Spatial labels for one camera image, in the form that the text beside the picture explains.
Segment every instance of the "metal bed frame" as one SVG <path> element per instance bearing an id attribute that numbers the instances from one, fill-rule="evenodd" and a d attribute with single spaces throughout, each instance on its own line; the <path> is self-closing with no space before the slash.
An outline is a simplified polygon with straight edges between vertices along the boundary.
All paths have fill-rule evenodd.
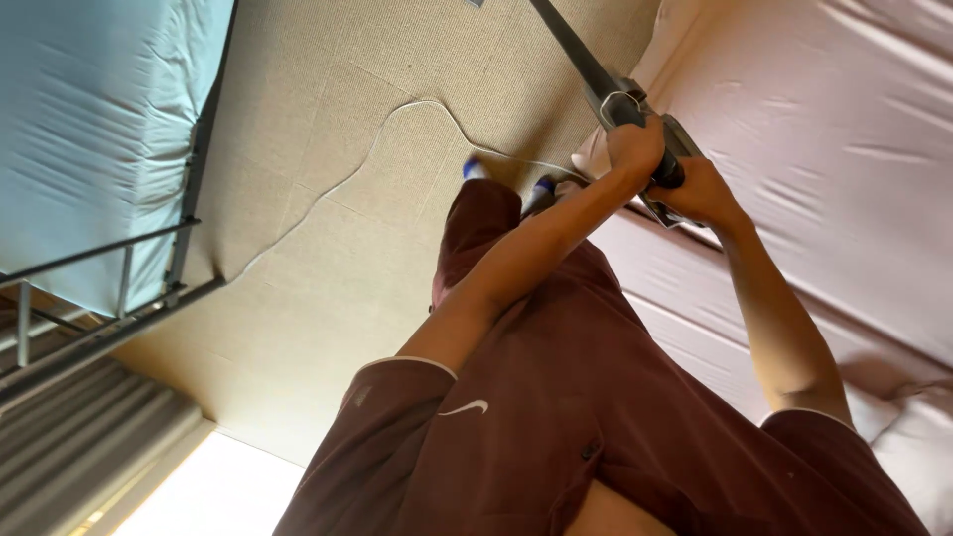
<path id="1" fill-rule="evenodd" d="M 202 222 L 195 217 L 195 210 L 198 206 L 198 193 L 205 173 L 209 143 L 212 140 L 215 112 L 218 108 L 218 98 L 221 93 L 222 78 L 225 74 L 225 63 L 232 42 L 232 29 L 237 10 L 238 0 L 234 0 L 229 28 L 222 48 L 222 59 L 218 64 L 218 72 L 212 88 L 209 90 L 209 96 L 206 99 L 202 113 L 195 125 L 192 155 L 186 162 L 187 176 L 182 197 L 182 216 L 179 223 L 146 235 L 127 238 L 76 255 L 33 266 L 14 274 L 0 276 L 0 290 L 14 285 L 18 286 L 16 300 L 17 363 L 15 367 L 0 376 L 0 416 L 30 397 L 43 392 L 74 371 L 105 356 L 127 340 L 152 328 L 158 322 L 225 286 L 225 279 L 218 275 L 191 291 L 185 292 L 188 285 L 182 282 L 182 273 L 185 269 L 192 229 Z M 126 297 L 129 292 L 132 247 L 139 242 L 170 234 L 175 234 L 175 241 L 172 246 L 172 257 L 166 272 L 163 292 L 155 299 L 131 311 L 127 310 Z M 118 282 L 119 299 L 115 318 L 86 329 L 76 325 L 71 320 L 60 318 L 52 311 L 43 311 L 31 307 L 30 289 L 32 286 L 30 285 L 30 278 L 118 250 L 123 251 L 123 264 Z M 42 355 L 32 356 L 30 354 L 30 335 L 37 331 L 41 333 L 46 331 L 46 329 L 35 329 L 30 325 L 33 317 L 47 322 L 48 326 L 55 327 L 59 325 L 65 327 L 72 330 L 75 335 L 65 343 L 44 352 Z"/>

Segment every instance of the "shirt button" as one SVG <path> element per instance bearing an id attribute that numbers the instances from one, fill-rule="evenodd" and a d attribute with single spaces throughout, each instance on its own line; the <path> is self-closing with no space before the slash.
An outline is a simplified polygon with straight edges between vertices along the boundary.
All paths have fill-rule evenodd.
<path id="1" fill-rule="evenodd" d="M 589 443 L 589 444 L 585 445 L 584 447 L 582 447 L 582 452 L 581 452 L 581 454 L 582 454 L 582 459 L 583 459 L 583 460 L 589 460 L 589 459 L 592 458 L 593 455 L 596 454 L 597 452 L 598 452 L 598 446 L 596 446 L 596 445 L 594 445 L 594 444 L 592 444 L 592 443 Z"/>

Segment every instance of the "stick vacuum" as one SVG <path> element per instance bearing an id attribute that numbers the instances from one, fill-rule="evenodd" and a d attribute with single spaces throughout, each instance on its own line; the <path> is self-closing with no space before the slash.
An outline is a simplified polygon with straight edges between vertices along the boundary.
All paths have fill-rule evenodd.
<path id="1" fill-rule="evenodd" d="M 644 128 L 645 116 L 653 111 L 639 84 L 626 78 L 616 80 L 610 76 L 549 0 L 529 1 L 582 76 L 586 84 L 586 99 L 602 127 L 607 131 L 624 124 Z M 678 188 L 685 180 L 685 172 L 678 157 L 700 156 L 701 150 L 674 117 L 666 113 L 661 119 L 665 154 L 652 173 L 652 181 L 662 188 Z M 682 222 L 698 225 L 669 211 L 661 203 L 650 201 L 645 193 L 640 193 L 639 197 L 655 219 L 666 228 Z"/>

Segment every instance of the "light blue bed sheet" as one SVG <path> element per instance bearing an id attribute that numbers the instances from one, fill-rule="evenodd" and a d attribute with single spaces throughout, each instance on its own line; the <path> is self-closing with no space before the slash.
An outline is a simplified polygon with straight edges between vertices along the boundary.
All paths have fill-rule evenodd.
<path id="1" fill-rule="evenodd" d="M 193 126 L 232 0 L 0 6 L 0 272 L 178 223 Z M 127 309 L 162 290 L 173 237 L 137 245 Z M 113 316 L 122 254 L 31 280 Z"/>

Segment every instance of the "brown t-shirt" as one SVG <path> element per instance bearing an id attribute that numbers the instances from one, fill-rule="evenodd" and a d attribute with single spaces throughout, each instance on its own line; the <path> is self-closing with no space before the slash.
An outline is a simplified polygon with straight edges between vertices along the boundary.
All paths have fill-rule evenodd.
<path id="1" fill-rule="evenodd" d="M 758 428 L 679 368 L 588 242 L 459 378 L 361 369 L 275 534 L 559 535 L 593 479 L 680 535 L 926 534 L 853 430 Z"/>

